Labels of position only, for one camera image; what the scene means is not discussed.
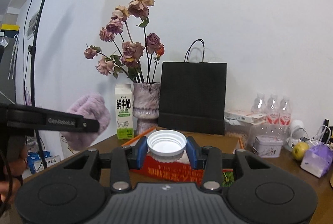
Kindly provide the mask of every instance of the purple tissue pack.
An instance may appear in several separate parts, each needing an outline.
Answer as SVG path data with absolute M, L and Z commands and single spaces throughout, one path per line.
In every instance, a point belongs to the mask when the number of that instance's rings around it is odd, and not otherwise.
M 320 143 L 305 152 L 301 168 L 320 178 L 329 170 L 332 160 L 333 152 L 326 144 Z

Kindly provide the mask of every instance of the light stand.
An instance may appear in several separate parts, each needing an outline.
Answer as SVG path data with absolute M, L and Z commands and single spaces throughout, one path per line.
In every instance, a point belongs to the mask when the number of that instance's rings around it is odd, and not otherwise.
M 31 106 L 35 107 L 35 56 L 36 56 L 36 41 L 37 41 L 37 34 L 38 34 L 38 28 L 39 28 L 39 22 L 41 19 L 42 15 L 42 10 L 44 7 L 45 0 L 42 0 L 41 6 L 39 8 L 37 20 L 36 20 L 36 27 L 35 27 L 35 34 L 34 34 L 34 41 L 32 43 L 32 46 L 28 47 L 28 50 L 31 54 L 31 64 L 30 64 L 30 90 L 31 90 Z M 45 161 L 44 157 L 44 151 L 42 149 L 42 143 L 41 143 L 41 138 L 39 135 L 39 130 L 35 130 L 36 133 L 36 139 L 37 139 L 37 144 L 39 148 L 39 157 L 42 160 L 42 164 L 44 169 L 47 168 L 47 164 Z

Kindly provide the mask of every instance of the fluffy pink scrunchie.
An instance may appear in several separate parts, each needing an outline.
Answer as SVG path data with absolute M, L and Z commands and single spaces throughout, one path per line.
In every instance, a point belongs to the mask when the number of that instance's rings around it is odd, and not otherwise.
M 111 120 L 110 112 L 105 107 L 104 98 L 98 93 L 82 96 L 67 112 L 99 121 L 97 133 L 60 132 L 66 138 L 68 145 L 75 151 L 88 147 L 108 127 Z

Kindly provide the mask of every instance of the yellow apple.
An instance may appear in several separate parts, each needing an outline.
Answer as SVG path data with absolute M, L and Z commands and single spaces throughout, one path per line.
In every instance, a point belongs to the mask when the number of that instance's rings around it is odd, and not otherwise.
M 305 151 L 310 148 L 309 144 L 305 142 L 299 142 L 297 143 L 294 148 L 292 149 L 292 155 L 294 159 L 301 161 L 303 159 L 303 156 L 305 154 Z

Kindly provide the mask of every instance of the black paper bag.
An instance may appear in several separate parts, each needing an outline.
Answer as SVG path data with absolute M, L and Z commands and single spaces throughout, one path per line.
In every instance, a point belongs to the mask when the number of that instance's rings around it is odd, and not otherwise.
M 163 62 L 159 126 L 224 134 L 226 63 Z

